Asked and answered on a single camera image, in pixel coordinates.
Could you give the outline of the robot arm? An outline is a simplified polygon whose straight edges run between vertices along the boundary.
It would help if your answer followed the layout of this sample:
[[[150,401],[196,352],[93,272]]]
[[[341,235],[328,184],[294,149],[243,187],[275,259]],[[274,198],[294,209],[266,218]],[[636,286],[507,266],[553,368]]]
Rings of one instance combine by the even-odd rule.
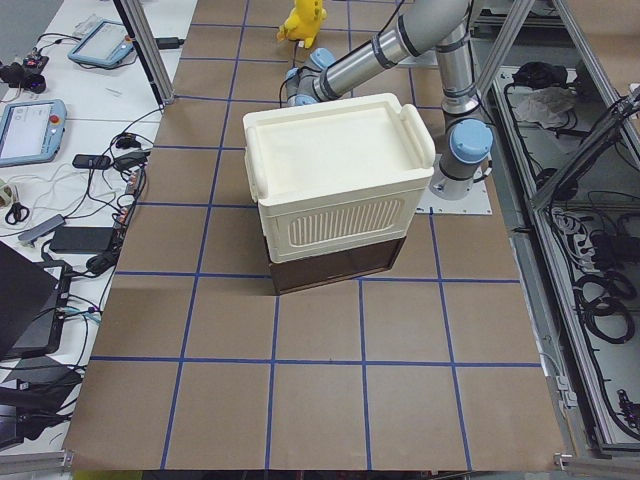
[[[287,104],[301,106],[337,100],[355,87],[410,58],[435,52],[443,92],[447,147],[434,167],[429,190],[461,200],[491,173],[476,173],[488,158],[493,133],[480,113],[470,46],[469,1],[416,1],[394,24],[337,59],[314,50],[303,66],[286,74]]]

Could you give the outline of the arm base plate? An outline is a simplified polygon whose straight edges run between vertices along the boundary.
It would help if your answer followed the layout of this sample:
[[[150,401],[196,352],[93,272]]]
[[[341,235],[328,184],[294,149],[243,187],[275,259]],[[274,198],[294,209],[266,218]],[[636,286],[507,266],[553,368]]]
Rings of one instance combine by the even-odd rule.
[[[486,182],[478,182],[471,186],[471,190],[462,198],[447,200],[434,194],[426,187],[415,210],[416,214],[441,215],[480,215],[493,214]]]

